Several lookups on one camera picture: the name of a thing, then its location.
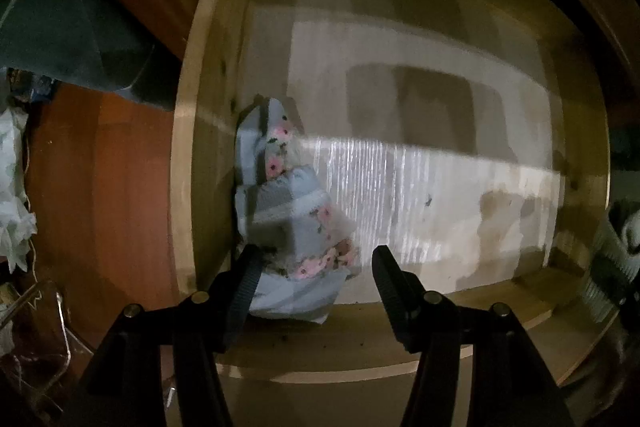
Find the grey green sleeve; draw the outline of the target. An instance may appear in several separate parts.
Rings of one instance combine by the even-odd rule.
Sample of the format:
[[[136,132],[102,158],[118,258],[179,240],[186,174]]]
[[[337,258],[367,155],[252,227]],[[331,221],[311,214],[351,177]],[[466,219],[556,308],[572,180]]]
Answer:
[[[639,203],[616,200],[608,207],[592,245],[582,302],[596,322],[614,309],[639,311]]]

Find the wooden drawer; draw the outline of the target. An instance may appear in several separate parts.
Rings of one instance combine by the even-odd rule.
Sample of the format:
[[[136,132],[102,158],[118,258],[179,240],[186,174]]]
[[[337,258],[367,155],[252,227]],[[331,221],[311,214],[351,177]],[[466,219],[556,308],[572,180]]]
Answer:
[[[360,250],[326,323],[250,320],[218,359],[235,425],[400,422],[418,359],[375,288],[378,245],[459,305],[507,303],[567,387],[614,320],[580,294],[610,200],[616,63],[575,2],[200,0],[171,144],[180,293],[235,251],[235,129],[268,96]]]

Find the blue floral underwear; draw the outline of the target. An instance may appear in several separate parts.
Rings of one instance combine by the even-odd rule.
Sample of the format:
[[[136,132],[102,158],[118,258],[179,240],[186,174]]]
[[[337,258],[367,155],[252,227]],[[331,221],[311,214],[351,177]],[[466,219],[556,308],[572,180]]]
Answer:
[[[356,225],[303,158],[297,129],[276,98],[254,104],[240,121],[234,169],[238,231],[262,253],[250,314],[324,323],[360,271]]]

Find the white crumpled cloth pile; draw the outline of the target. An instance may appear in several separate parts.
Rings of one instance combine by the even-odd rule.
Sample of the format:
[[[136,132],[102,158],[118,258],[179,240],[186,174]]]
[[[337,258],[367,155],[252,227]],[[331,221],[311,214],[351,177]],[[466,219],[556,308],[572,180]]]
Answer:
[[[37,233],[35,213],[27,208],[28,196],[24,187],[23,132],[27,114],[8,106],[1,113],[1,256],[9,263],[9,271],[16,268],[28,271],[27,255],[30,240]]]

